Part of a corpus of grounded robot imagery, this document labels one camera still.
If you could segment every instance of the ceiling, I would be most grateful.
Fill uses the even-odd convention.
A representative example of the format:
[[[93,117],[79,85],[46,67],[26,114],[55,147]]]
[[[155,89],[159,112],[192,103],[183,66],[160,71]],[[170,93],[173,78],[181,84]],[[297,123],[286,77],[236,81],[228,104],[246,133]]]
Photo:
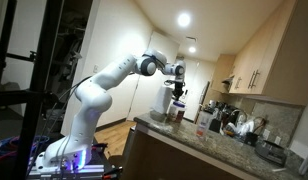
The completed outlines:
[[[152,24],[180,43],[179,54],[216,61],[220,54],[237,54],[282,0],[135,0]],[[186,28],[177,16],[187,12]],[[196,42],[186,37],[194,37]],[[190,53],[189,46],[196,52]]]

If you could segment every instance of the jar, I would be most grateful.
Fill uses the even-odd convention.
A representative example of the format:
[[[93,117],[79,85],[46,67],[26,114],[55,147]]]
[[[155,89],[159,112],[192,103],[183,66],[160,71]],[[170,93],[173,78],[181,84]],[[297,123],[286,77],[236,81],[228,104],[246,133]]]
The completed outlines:
[[[174,101],[173,104],[170,105],[170,109],[168,110],[167,120],[173,122],[181,122],[185,113],[185,104]]]
[[[205,136],[206,130],[209,128],[211,124],[212,113],[201,111],[199,114],[196,135],[198,137]]]

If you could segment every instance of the granite countertop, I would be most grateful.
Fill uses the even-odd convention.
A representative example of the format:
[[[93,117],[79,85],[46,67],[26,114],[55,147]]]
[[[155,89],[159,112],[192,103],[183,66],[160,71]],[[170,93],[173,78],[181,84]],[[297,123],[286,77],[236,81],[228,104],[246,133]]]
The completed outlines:
[[[155,111],[135,117],[134,120],[161,135],[255,177],[271,180],[302,179],[302,176],[297,174],[297,170],[288,167],[286,167],[286,170],[273,172],[273,169],[281,169],[281,167],[261,159],[255,154],[254,147],[241,143],[234,138],[222,136],[209,130],[205,137],[197,137],[195,134],[197,126],[186,120],[182,120],[181,123],[169,122],[166,121],[165,115]]]

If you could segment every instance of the upper cabinet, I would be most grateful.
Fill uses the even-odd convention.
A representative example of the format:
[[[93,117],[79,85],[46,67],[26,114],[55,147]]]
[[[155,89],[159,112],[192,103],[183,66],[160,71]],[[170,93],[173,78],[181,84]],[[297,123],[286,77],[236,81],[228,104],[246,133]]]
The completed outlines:
[[[228,78],[232,71],[233,63],[235,60],[234,55],[221,54],[216,62],[212,82],[210,89],[225,93],[229,91],[229,86],[222,83],[222,81]]]
[[[284,0],[234,62],[230,93],[308,102],[308,1]]]

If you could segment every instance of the white robotic arm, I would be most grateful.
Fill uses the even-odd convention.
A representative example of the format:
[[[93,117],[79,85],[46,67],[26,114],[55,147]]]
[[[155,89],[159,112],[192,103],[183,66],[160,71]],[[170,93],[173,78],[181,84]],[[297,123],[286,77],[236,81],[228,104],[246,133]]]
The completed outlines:
[[[119,85],[131,72],[151,76],[156,69],[165,75],[175,76],[173,95],[178,100],[183,94],[185,63],[167,64],[165,56],[149,49],[142,57],[128,55],[121,61],[109,64],[101,72],[81,83],[75,91],[81,101],[81,109],[74,116],[68,136],[48,146],[36,159],[36,168],[41,174],[62,170],[81,169],[91,160],[91,145],[97,121],[112,105],[107,90]]]

